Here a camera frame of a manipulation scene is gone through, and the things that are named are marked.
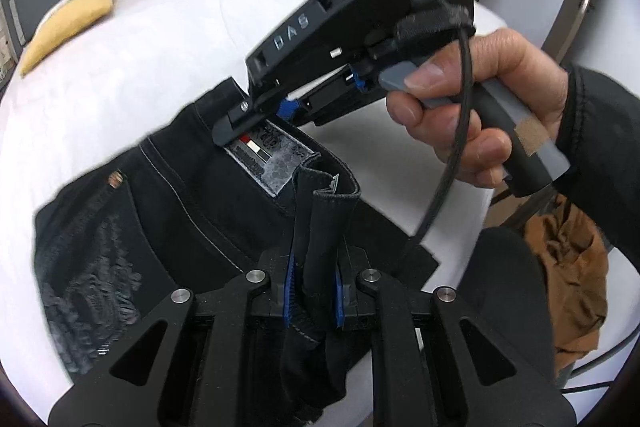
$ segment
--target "yellow pillow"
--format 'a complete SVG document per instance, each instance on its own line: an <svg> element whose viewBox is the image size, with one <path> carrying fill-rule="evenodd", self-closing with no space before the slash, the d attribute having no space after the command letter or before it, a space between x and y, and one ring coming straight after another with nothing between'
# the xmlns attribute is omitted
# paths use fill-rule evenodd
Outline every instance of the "yellow pillow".
<svg viewBox="0 0 640 427"><path fill-rule="evenodd" d="M113 10L113 0L69 0L51 14L31 39L20 60L24 76L74 35Z"/></svg>

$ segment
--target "black sleeve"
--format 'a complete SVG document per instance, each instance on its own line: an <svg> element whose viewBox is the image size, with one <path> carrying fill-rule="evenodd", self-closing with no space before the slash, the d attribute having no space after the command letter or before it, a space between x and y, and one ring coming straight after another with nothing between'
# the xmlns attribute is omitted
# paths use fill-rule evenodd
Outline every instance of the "black sleeve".
<svg viewBox="0 0 640 427"><path fill-rule="evenodd" d="M558 148L571 169L554 185L640 270L640 100L572 66Z"/></svg>

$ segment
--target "bed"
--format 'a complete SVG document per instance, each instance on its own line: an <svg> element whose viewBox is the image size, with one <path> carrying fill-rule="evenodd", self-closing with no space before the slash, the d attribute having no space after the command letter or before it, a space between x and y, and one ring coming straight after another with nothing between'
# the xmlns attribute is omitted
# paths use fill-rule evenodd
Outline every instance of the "bed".
<svg viewBox="0 0 640 427"><path fill-rule="evenodd" d="M0 360L43 420L70 380L33 278L34 213L63 185L167 124L224 78L246 88L245 56L304 1L116 0L111 16L25 78L12 78L0 103ZM481 6L476 24L484 34L504 26ZM414 231L443 167L390 120L383 101L305 131L348 163L368 203ZM440 263L426 290L458 283L491 195L453 187L424 242ZM359 425L371 409L370 359L363 359L350 373L348 397L318 425Z"/></svg>

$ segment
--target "black pant leg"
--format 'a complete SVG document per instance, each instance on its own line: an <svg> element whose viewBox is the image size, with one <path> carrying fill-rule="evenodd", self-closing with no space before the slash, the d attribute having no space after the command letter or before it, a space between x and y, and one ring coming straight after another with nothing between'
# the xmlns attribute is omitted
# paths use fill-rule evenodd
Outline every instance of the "black pant leg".
<svg viewBox="0 0 640 427"><path fill-rule="evenodd" d="M505 228L482 230L458 291L532 367L555 380L544 272L523 238Z"/></svg>

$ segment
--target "brown cloth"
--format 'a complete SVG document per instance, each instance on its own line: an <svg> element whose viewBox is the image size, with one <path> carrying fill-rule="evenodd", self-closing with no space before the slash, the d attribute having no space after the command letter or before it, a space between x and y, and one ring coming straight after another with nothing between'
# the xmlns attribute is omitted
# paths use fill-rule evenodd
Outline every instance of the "brown cloth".
<svg viewBox="0 0 640 427"><path fill-rule="evenodd" d="M524 237L545 269L558 373L598 347L609 259L595 223L564 196L556 203L527 221Z"/></svg>

